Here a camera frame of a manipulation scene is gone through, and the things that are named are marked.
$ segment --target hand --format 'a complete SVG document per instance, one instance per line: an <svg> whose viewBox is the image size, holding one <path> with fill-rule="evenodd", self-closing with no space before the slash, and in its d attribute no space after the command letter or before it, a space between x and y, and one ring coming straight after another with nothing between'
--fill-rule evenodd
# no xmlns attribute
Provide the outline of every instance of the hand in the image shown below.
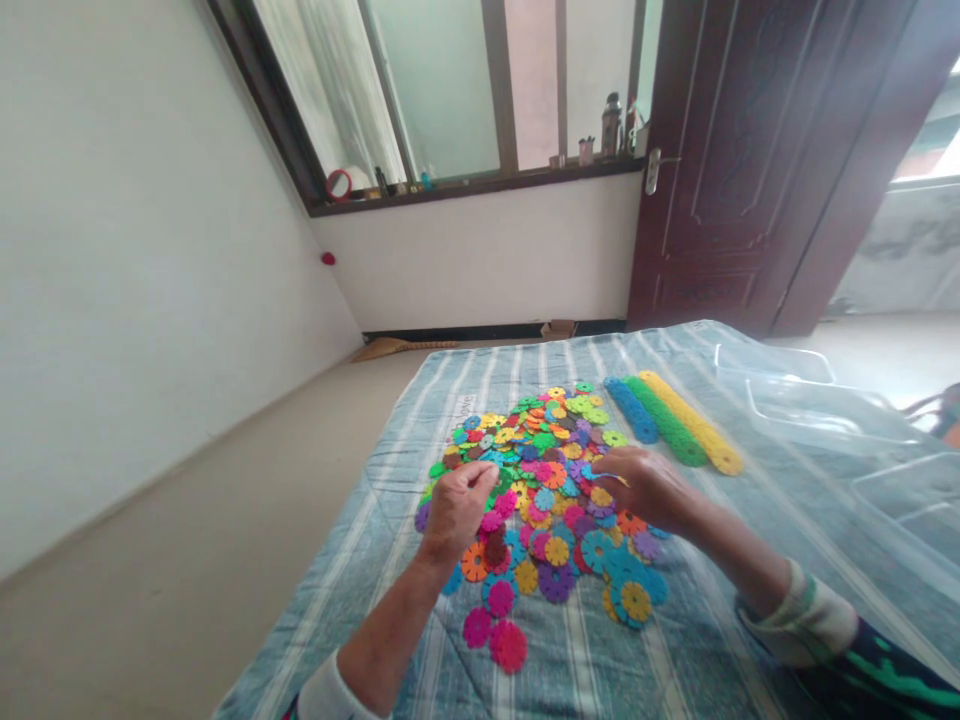
<svg viewBox="0 0 960 720"><path fill-rule="evenodd" d="M611 448L592 465L595 473L623 478L601 478L599 483L617 507L651 525L685 536L695 527L709 501L681 477L663 455L636 447Z"/></svg>
<svg viewBox="0 0 960 720"><path fill-rule="evenodd" d="M443 475L433 488L430 517L417 556L448 574L476 539L487 498L500 478L491 462L471 462Z"/></svg>

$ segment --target white curtain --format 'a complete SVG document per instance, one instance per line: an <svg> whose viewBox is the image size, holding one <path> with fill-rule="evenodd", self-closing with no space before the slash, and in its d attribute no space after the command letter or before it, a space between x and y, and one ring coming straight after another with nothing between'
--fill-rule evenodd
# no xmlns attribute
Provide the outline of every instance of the white curtain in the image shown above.
<svg viewBox="0 0 960 720"><path fill-rule="evenodd" d="M354 188L406 181L356 0L255 0L317 157Z"/></svg>

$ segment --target glass pane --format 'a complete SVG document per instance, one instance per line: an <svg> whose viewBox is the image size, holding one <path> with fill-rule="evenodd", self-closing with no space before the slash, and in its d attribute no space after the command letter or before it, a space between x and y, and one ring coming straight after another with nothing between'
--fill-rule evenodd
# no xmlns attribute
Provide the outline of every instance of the glass pane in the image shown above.
<svg viewBox="0 0 960 720"><path fill-rule="evenodd" d="M960 61L930 108L893 182L960 175Z"/></svg>
<svg viewBox="0 0 960 720"><path fill-rule="evenodd" d="M601 116L611 93L618 94L621 122L629 102L630 46L635 0L567 2L567 152L579 141L597 138L602 149Z"/></svg>
<svg viewBox="0 0 960 720"><path fill-rule="evenodd" d="M560 148L557 2L506 0L510 85L521 170L545 168Z"/></svg>
<svg viewBox="0 0 960 720"><path fill-rule="evenodd" d="M637 79L637 112L641 124L650 122L653 106L653 75L657 69L657 47L660 43L660 17L663 15L663 0L647 0L643 16L643 40L640 46L640 74Z"/></svg>
<svg viewBox="0 0 960 720"><path fill-rule="evenodd" d="M356 0L255 0L324 172L353 187L406 180Z"/></svg>
<svg viewBox="0 0 960 720"><path fill-rule="evenodd" d="M500 152L479 0L369 0L414 172L497 170Z"/></svg>

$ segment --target yellow stack of discs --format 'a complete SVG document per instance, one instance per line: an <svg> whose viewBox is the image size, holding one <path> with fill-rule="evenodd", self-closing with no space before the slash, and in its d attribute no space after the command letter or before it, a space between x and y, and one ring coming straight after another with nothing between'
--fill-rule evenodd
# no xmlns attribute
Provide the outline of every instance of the yellow stack of discs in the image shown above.
<svg viewBox="0 0 960 720"><path fill-rule="evenodd" d="M664 382L663 378L652 370L640 373L640 379L647 384L654 394L670 408L690 434L703 446L707 457L724 475L739 475L743 472L743 460L737 452L720 437L713 426L700 417L696 410L687 405L682 397L674 392L673 388Z"/></svg>

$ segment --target broom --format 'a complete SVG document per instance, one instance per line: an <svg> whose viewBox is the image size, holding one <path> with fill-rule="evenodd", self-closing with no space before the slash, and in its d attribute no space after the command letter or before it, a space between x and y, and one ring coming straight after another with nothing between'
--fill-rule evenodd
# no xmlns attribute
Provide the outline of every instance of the broom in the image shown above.
<svg viewBox="0 0 960 720"><path fill-rule="evenodd" d="M377 338L367 345L363 350L357 353L350 362L363 362L364 360L376 360L378 357L386 357L394 353L405 350L428 350L430 348L457 347L460 343L455 340L445 340L442 342L428 343L410 343L406 340L397 338Z"/></svg>

